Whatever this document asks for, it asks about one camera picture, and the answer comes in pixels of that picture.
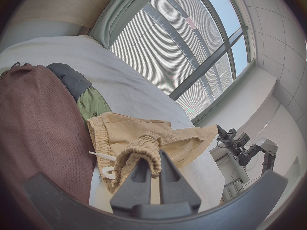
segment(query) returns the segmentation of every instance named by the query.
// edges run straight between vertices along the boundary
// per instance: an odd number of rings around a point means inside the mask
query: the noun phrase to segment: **dark gray garment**
[[[66,86],[75,101],[92,85],[81,73],[63,63],[52,63],[47,66]]]

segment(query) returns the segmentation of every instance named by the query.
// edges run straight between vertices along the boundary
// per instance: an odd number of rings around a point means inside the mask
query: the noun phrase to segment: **sky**
[[[229,0],[210,0],[210,2],[221,18],[228,37],[230,37],[240,27],[240,22],[231,2]],[[232,46],[232,53],[235,60],[236,75],[238,76],[247,65],[243,36]]]

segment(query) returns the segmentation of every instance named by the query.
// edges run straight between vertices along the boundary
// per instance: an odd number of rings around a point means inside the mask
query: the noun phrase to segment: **window pane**
[[[241,25],[230,0],[210,0],[230,37]]]
[[[239,74],[248,64],[244,36],[241,36],[240,39],[232,46],[232,54],[235,60],[236,75],[239,76]]]
[[[228,55],[222,56],[204,76],[195,82],[176,102],[192,120],[204,111],[232,83]]]
[[[200,0],[151,0],[111,51],[169,95],[222,43]]]

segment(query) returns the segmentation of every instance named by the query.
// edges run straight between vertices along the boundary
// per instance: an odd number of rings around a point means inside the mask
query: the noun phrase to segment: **drawstring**
[[[92,151],[89,151],[88,153],[97,155],[98,157],[100,157],[102,159],[107,159],[109,161],[116,162],[116,157],[115,156],[111,156],[111,155],[100,153],[100,152],[96,153],[96,152],[92,152]],[[105,178],[114,180],[115,179],[115,175],[114,174],[110,174],[110,172],[112,173],[113,170],[114,170],[114,167],[112,167],[112,166],[110,166],[110,167],[103,167],[102,170],[101,170],[101,173],[102,173],[102,175]]]

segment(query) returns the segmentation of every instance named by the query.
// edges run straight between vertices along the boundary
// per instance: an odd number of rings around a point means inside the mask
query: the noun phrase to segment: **green garment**
[[[88,87],[80,95],[77,100],[77,106],[85,124],[92,117],[97,117],[102,113],[112,112],[101,94],[92,86]]]

